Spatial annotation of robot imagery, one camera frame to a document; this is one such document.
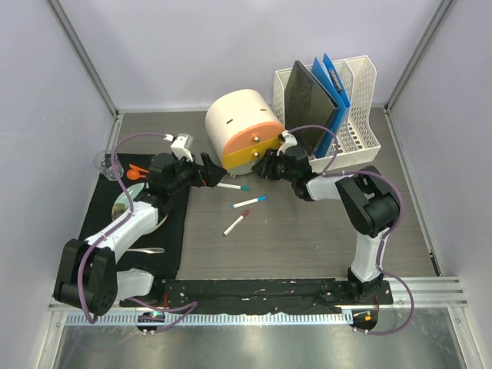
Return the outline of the white marker green cap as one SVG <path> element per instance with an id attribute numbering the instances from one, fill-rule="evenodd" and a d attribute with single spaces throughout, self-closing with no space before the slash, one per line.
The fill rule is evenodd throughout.
<path id="1" fill-rule="evenodd" d="M 239 191 L 250 191 L 250 188 L 248 186 L 238 185 L 238 184 L 218 183 L 217 187 L 234 189 L 234 190 L 239 190 Z"/>

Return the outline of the white marker blue cap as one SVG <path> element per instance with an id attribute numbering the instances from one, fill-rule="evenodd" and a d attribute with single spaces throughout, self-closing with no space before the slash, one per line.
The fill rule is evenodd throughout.
<path id="1" fill-rule="evenodd" d="M 249 199 L 246 201 L 241 201 L 241 202 L 235 203 L 231 207 L 233 209 L 242 208 L 242 207 L 248 206 L 250 204 L 255 204 L 255 203 L 266 201 L 266 200 L 267 200 L 267 196 L 260 196 L 260 197 L 252 198 L 252 199 Z"/>

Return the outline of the cream round drawer cabinet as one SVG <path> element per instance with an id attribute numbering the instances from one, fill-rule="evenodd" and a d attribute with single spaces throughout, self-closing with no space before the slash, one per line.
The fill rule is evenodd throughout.
<path id="1" fill-rule="evenodd" d="M 217 99 L 205 115 L 205 128 L 221 166 L 232 176 L 252 172 L 269 148 L 280 148 L 284 131 L 262 95 L 252 89 Z"/>

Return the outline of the white marker red cap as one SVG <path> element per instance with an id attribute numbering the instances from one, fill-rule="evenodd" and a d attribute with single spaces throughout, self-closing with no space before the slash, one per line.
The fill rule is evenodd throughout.
<path id="1" fill-rule="evenodd" d="M 228 236 L 248 215 L 250 211 L 245 210 L 228 228 L 226 228 L 222 235 L 224 237 Z"/>

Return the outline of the cream perforated file organizer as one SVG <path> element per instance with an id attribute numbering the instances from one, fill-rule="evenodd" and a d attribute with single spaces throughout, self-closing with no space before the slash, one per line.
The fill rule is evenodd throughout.
<path id="1" fill-rule="evenodd" d="M 350 111 L 337 131 L 337 143 L 331 144 L 323 158 L 312 158 L 315 172 L 325 168 L 339 170 L 372 162 L 381 149 L 373 133 L 369 118 L 371 112 L 377 70 L 366 55 L 339 59 L 334 67 L 351 102 Z"/>

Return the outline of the blue plastic folder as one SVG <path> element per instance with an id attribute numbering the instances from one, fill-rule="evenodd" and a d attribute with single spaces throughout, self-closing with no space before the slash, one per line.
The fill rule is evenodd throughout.
<path id="1" fill-rule="evenodd" d="M 311 68 L 313 76 L 321 83 L 326 89 L 329 97 L 333 101 L 336 112 L 328 128 L 337 134 L 339 128 L 342 126 L 344 119 L 347 117 L 349 108 L 351 106 L 350 100 L 347 96 L 344 84 L 335 68 L 334 63 L 327 54 L 324 54 L 322 61 L 318 58 L 314 59 L 314 63 Z"/>

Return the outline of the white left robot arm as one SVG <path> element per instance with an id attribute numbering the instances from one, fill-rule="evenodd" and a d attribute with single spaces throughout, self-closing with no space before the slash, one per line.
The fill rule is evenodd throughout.
<path id="1" fill-rule="evenodd" d="M 154 155 L 144 188 L 128 209 L 97 234 L 71 239 L 63 248 L 53 296 L 56 301 L 81 308 L 90 323 L 106 314 L 117 301 L 136 298 L 146 306 L 158 305 L 164 288 L 153 274 L 117 263 L 131 246 L 169 215 L 174 198 L 184 189 L 216 186 L 226 170 L 206 153 L 201 163 L 172 154 Z"/>

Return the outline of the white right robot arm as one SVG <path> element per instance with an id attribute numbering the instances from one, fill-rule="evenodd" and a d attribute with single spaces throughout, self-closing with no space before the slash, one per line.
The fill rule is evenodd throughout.
<path id="1" fill-rule="evenodd" d="M 347 294 L 355 303 L 372 298 L 383 281 L 386 240 L 401 215 L 401 199 L 373 166 L 344 175 L 312 170 L 304 149 L 268 149 L 252 171 L 271 181 L 285 180 L 304 201 L 339 200 L 357 232 L 354 260 L 347 270 Z"/>

